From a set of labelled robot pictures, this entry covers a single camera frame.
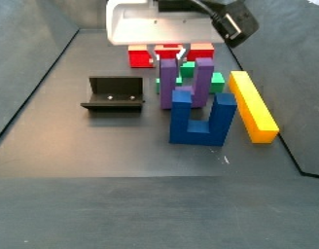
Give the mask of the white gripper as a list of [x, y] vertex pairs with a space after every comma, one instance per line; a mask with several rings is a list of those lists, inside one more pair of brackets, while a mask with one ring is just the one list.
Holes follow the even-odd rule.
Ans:
[[183, 44], [177, 60], [184, 60], [191, 43], [221, 43], [207, 15], [196, 12], [160, 12], [155, 0], [109, 0], [106, 33], [113, 45], [147, 45], [159, 64], [156, 45]]

